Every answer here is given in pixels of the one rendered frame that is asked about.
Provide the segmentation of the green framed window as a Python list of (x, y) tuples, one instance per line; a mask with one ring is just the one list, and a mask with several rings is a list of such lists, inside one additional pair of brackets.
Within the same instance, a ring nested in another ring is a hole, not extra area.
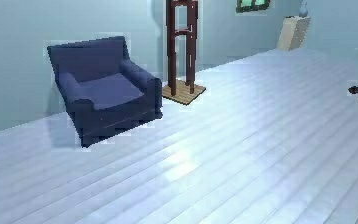
[(236, 12), (256, 12), (267, 10), (270, 6), (271, 0), (237, 0)]

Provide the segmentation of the beige cabinet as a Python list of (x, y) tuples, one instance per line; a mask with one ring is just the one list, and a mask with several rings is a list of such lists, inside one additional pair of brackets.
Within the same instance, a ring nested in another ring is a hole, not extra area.
[(310, 17), (286, 17), (283, 21), (277, 48), (285, 51), (299, 48), (305, 39), (310, 20)]

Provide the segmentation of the pale blue vase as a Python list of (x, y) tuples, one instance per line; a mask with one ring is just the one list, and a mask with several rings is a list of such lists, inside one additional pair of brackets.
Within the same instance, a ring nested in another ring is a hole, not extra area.
[(307, 0), (303, 0), (299, 9), (299, 16), (301, 18), (308, 16)]

